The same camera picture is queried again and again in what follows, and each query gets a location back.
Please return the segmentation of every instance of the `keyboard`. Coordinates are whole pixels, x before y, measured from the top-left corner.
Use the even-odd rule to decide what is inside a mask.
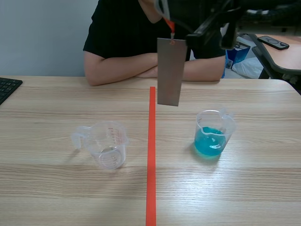
[[[0,104],[2,104],[22,83],[21,80],[0,78]]]

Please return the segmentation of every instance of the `red string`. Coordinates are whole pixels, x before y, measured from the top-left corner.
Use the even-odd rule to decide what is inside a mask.
[[[174,33],[175,32],[175,24],[174,24],[174,22],[172,22],[170,20],[167,20],[167,19],[165,19],[165,21],[166,21],[167,25],[170,27],[171,33]]]

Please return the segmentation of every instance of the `measuring cup handle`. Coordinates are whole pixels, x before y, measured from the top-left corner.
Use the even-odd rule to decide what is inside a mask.
[[[81,149],[81,139],[85,139],[90,134],[91,127],[77,127],[76,132],[71,134],[71,140],[76,149]]]

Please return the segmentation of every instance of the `red tape line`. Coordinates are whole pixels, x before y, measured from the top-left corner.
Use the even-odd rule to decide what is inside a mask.
[[[156,88],[150,88],[147,152],[146,226],[156,226]]]

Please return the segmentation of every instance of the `measuring cup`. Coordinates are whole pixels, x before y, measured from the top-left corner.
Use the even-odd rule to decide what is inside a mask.
[[[125,128],[117,122],[104,121],[92,127],[80,126],[71,139],[77,149],[82,146],[86,148],[102,168],[116,169],[126,159],[128,138]]]
[[[195,147],[202,154],[219,155],[235,129],[233,115],[226,114],[225,109],[203,111],[197,115]]]

